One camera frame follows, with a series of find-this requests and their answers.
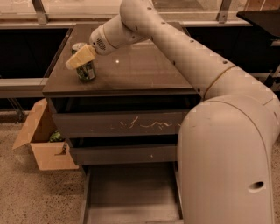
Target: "cardboard box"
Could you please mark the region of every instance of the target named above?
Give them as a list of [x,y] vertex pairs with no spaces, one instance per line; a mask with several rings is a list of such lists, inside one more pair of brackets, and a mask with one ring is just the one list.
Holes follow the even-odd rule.
[[41,171],[78,169],[79,166],[75,165],[66,143],[48,142],[56,129],[46,99],[37,101],[27,116],[12,149],[30,144]]

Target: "floor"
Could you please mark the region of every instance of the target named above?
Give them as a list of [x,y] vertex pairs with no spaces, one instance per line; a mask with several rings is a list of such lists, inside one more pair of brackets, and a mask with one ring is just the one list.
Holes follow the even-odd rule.
[[[12,150],[22,123],[0,112],[0,224],[79,223],[81,171],[40,171],[28,145]],[[273,147],[275,224],[280,224],[280,137]]]

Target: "box flap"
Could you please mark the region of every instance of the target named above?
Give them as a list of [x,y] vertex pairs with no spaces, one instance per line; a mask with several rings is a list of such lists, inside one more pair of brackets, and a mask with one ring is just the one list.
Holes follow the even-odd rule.
[[63,151],[64,143],[31,143],[38,168],[41,171],[78,169],[70,155],[69,146]]
[[12,146],[12,149],[16,149],[22,145],[28,144],[39,125],[42,115],[44,114],[47,107],[46,99],[37,101],[32,107],[29,115],[26,118],[23,128],[19,131],[17,139]]

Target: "metal post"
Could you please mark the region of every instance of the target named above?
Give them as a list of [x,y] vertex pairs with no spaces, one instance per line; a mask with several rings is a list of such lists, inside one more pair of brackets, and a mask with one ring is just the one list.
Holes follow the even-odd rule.
[[48,17],[46,15],[44,5],[41,0],[32,0],[34,9],[37,14],[37,20],[40,25],[46,25],[48,22]]
[[231,4],[232,0],[223,0],[221,5],[220,5],[220,11],[217,15],[216,20],[221,23],[224,24],[227,22],[228,19],[228,10],[229,10],[229,6]]

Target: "green object in box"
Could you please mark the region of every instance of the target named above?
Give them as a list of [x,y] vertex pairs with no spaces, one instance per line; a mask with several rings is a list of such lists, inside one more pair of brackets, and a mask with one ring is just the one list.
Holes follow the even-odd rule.
[[63,142],[64,138],[61,136],[58,130],[54,131],[50,136],[49,143]]

